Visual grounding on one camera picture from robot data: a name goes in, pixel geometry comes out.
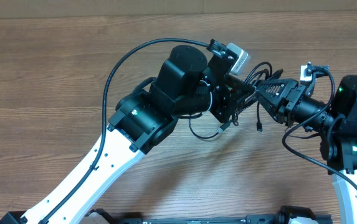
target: black cylindrical actuator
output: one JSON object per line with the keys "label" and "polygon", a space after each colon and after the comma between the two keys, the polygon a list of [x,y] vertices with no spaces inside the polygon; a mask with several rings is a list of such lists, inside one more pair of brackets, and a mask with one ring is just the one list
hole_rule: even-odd
{"label": "black cylindrical actuator", "polygon": [[[303,97],[300,103],[294,109],[294,120],[301,123],[318,113],[325,107],[326,104],[312,98]],[[333,122],[333,117],[327,112],[322,112],[319,116],[312,119],[307,123],[307,126],[313,128],[313,130],[328,129],[329,125]]]}
{"label": "black cylindrical actuator", "polygon": [[210,94],[185,96],[175,102],[174,115],[194,114],[210,108]]}

